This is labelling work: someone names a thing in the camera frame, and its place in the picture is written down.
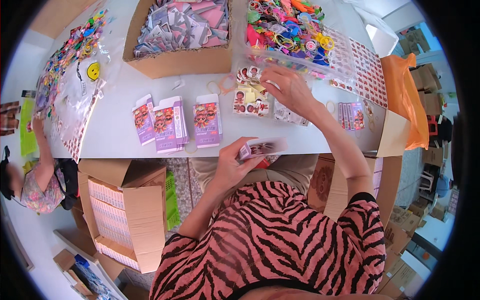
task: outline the yellow smiley face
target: yellow smiley face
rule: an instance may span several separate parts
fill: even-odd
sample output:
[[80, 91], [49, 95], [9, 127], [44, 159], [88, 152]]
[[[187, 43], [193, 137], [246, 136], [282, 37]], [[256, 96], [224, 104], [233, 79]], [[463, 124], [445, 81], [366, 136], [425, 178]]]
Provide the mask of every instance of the yellow smiley face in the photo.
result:
[[94, 62], [90, 66], [88, 66], [88, 69], [87, 69], [88, 78], [95, 81], [97, 80], [99, 75], [100, 75], [100, 64], [98, 62]]

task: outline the pink zebra print shirt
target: pink zebra print shirt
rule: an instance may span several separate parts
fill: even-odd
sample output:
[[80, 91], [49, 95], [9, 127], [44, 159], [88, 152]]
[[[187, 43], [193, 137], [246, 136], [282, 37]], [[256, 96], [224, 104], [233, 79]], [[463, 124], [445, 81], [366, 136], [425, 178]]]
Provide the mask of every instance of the pink zebra print shirt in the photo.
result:
[[353, 196], [334, 222], [291, 186], [257, 182], [214, 215], [200, 241], [176, 234], [167, 242], [151, 300], [238, 299], [265, 286], [370, 294], [382, 280], [384, 229], [368, 193]]

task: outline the beige pants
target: beige pants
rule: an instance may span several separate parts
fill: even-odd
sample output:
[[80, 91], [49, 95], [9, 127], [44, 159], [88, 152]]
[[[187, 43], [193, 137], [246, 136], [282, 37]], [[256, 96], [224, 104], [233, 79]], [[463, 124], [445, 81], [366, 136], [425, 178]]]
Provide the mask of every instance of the beige pants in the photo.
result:
[[[202, 192], [215, 176], [218, 157], [195, 157], [190, 159], [198, 174], [198, 183]], [[245, 184], [261, 181], [280, 181], [286, 183], [306, 195], [310, 186], [318, 154], [282, 155], [267, 169], [251, 170], [235, 187], [231, 188], [226, 197]]]

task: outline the barcode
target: barcode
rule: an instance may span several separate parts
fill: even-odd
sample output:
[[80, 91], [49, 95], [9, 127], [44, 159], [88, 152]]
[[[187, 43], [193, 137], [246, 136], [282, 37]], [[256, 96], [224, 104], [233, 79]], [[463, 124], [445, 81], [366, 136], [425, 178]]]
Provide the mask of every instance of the barcode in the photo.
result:
[[248, 151], [247, 151], [247, 148], [243, 147], [241, 150], [240, 150], [240, 156], [245, 156], [248, 154]]

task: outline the floral print shirt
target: floral print shirt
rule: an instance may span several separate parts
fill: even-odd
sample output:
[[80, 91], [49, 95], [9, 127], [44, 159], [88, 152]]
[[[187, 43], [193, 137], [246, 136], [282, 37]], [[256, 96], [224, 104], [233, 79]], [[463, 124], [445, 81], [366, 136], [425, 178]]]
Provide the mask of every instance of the floral print shirt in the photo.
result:
[[[65, 195], [62, 193], [55, 175], [52, 175], [47, 189], [45, 192], [42, 192], [35, 180], [35, 170], [37, 167], [38, 163], [35, 164], [32, 170], [25, 176], [25, 184], [20, 202], [37, 213], [49, 214], [60, 204], [65, 198]], [[63, 173], [60, 169], [57, 169], [56, 173], [63, 190], [65, 190], [65, 178], [63, 177]]]

